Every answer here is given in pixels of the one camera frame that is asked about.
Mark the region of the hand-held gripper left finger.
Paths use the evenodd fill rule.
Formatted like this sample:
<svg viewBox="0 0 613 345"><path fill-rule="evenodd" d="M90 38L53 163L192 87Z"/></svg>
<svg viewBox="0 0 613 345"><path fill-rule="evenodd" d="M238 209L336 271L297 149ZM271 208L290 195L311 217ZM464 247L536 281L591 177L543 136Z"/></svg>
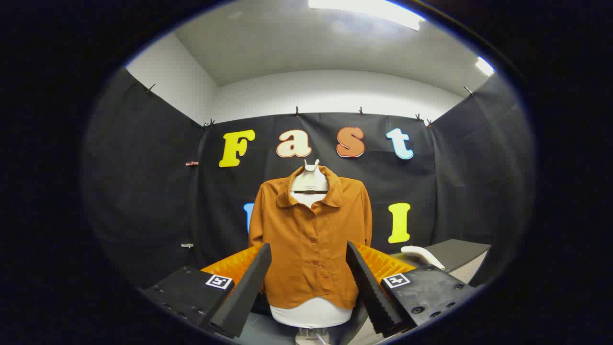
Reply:
<svg viewBox="0 0 613 345"><path fill-rule="evenodd" d="M236 338L247 323L271 262L269 243L259 244L206 268L179 268L141 292L197 330Z"/></svg>

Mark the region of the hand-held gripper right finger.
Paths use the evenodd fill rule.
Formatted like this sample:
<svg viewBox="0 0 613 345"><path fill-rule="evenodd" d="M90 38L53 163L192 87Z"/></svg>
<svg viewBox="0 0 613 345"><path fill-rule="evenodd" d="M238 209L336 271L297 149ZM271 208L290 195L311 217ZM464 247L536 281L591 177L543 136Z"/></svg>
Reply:
<svg viewBox="0 0 613 345"><path fill-rule="evenodd" d="M375 332L385 338L442 318L478 292L433 264L413 266L353 241L346 262Z"/></svg>

